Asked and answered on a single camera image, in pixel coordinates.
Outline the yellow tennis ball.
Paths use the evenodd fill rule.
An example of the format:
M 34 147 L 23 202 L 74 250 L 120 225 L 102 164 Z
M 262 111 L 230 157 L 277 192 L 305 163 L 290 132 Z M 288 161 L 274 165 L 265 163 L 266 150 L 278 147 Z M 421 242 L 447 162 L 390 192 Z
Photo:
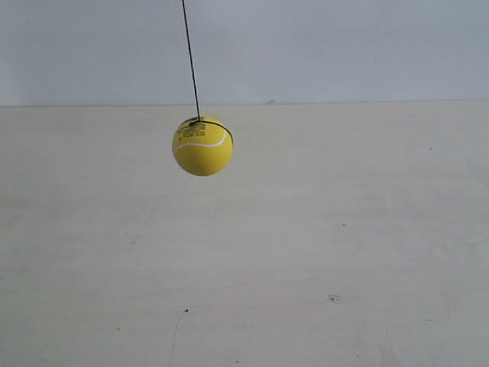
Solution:
M 177 164 L 188 174 L 208 177 L 222 171 L 232 159 L 231 132 L 211 116 L 193 117 L 182 122 L 172 140 Z

